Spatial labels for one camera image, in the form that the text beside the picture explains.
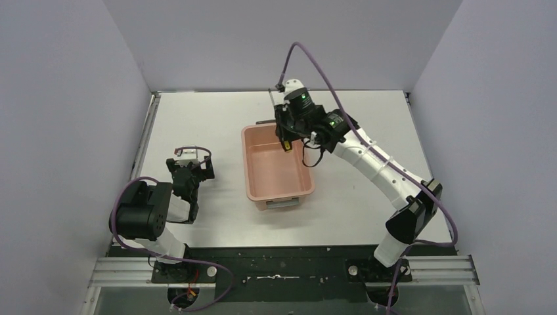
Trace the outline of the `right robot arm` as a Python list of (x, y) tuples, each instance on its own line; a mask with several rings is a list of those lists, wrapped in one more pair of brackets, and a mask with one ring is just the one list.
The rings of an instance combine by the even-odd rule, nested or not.
[(283, 102), (273, 107), (275, 134), (284, 151), (292, 150), (294, 142), (300, 140), (303, 149), (331, 153), (356, 168), (389, 199), (395, 213), (386, 221), (386, 235), (369, 264), (395, 271), (403, 253), (436, 215), (441, 184), (404, 169), (352, 117), (339, 109), (326, 112), (313, 102), (305, 87), (280, 87), (278, 91)]

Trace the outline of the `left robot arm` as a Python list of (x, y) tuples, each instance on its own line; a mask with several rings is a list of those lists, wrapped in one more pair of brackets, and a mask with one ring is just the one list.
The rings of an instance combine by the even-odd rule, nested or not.
[(138, 180), (124, 190), (109, 229), (149, 250), (156, 259), (157, 277), (187, 282), (194, 279), (197, 267), (190, 262), (188, 245), (179, 241), (166, 224), (192, 224), (196, 220), (200, 184), (214, 179), (215, 174), (210, 156), (169, 158), (166, 167), (170, 182), (149, 185)]

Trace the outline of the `yellow black handled screwdriver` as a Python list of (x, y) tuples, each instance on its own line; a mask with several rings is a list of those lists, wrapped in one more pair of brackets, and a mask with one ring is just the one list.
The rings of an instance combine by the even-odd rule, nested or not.
[(283, 123), (285, 121), (285, 115), (283, 114), (284, 105), (275, 103), (275, 99), (273, 97), (273, 94), (272, 94), (272, 91), (271, 91), (270, 88), (268, 88), (268, 93), (269, 93), (269, 96), (270, 96), (270, 99), (271, 99), (271, 104), (273, 105), (273, 111), (274, 111), (274, 117), (275, 117), (275, 123), (276, 123), (275, 134), (280, 141), (280, 145), (282, 146), (282, 149), (285, 152), (290, 152), (292, 150), (292, 145), (291, 145), (291, 142), (290, 142), (288, 136), (286, 135), (286, 129), (283, 125)]

